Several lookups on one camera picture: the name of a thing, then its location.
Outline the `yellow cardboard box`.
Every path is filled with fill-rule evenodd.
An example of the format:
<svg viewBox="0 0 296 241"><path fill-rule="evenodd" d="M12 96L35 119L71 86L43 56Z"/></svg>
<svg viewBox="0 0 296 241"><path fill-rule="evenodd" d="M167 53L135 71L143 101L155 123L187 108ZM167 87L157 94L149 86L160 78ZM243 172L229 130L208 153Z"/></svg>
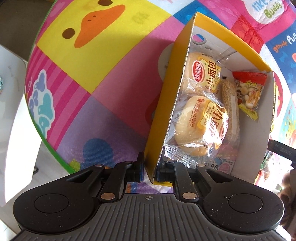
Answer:
<svg viewBox="0 0 296 241"><path fill-rule="evenodd" d="M265 156L269 134L273 128L273 119L276 115L274 73L254 49L230 30L202 13L195 13L172 47L144 151L147 175L154 185L170 186L168 182L158 181L156 173L185 71L190 43L195 34L201 34L206 40L201 45L201 51L215 59L225 59L222 74L230 76L233 71L254 71L267 74L259 102L258 119L252 120L245 114L240 117L240 146L231 172L231 175L237 178L254 183Z"/></svg>

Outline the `flat volcano snack packet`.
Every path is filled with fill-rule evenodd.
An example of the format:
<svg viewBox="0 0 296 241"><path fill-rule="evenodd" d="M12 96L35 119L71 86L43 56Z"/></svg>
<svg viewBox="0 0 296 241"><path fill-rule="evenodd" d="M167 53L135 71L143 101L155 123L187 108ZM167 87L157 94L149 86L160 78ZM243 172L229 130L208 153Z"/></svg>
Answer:
<svg viewBox="0 0 296 241"><path fill-rule="evenodd" d="M231 174L239 151L240 138L235 141L224 140L217 155L204 164L212 169Z"/></svg>

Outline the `red mixed nuts packet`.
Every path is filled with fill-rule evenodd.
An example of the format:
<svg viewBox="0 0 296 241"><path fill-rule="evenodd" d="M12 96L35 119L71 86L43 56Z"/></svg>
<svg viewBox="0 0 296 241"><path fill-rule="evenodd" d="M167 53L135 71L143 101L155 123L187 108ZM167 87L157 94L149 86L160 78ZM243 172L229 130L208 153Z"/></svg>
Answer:
<svg viewBox="0 0 296 241"><path fill-rule="evenodd" d="M267 80L265 73L234 71L238 106L247 116L256 121L257 108Z"/></svg>

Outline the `sesame snack bar packet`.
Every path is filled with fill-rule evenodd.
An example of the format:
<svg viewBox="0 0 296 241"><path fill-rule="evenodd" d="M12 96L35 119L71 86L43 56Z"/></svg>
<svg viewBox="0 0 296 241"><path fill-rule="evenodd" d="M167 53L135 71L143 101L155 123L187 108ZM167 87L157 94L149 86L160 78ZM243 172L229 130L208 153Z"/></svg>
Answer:
<svg viewBox="0 0 296 241"><path fill-rule="evenodd" d="M239 139L239 108L234 79L225 78L221 82L222 104L228 113L228 129L225 135L226 142L235 143Z"/></svg>

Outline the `packaged small bread bun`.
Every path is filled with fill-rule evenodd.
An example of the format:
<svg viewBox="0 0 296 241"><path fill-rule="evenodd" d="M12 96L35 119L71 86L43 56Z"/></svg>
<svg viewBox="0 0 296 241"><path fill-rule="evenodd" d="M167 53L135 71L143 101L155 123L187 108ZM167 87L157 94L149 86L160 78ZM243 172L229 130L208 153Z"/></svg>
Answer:
<svg viewBox="0 0 296 241"><path fill-rule="evenodd" d="M188 92L215 93L220 82L221 67L210 56L191 52L187 56L182 80L182 90Z"/></svg>

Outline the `colourful cartoon bed quilt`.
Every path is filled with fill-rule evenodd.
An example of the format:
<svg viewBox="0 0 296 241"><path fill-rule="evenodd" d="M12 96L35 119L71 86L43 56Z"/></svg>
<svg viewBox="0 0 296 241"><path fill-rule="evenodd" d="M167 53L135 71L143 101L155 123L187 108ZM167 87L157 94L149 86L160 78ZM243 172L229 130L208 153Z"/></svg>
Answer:
<svg viewBox="0 0 296 241"><path fill-rule="evenodd" d="M56 1L31 52L25 95L38 133L69 173L113 168L145 151L172 47L195 13L230 30L271 68L276 115L269 137L295 143L290 1ZM206 54L205 42L193 35L188 54ZM213 94L220 96L226 61L213 59L221 67ZM152 184L147 171L126 190L172 191Z"/></svg>

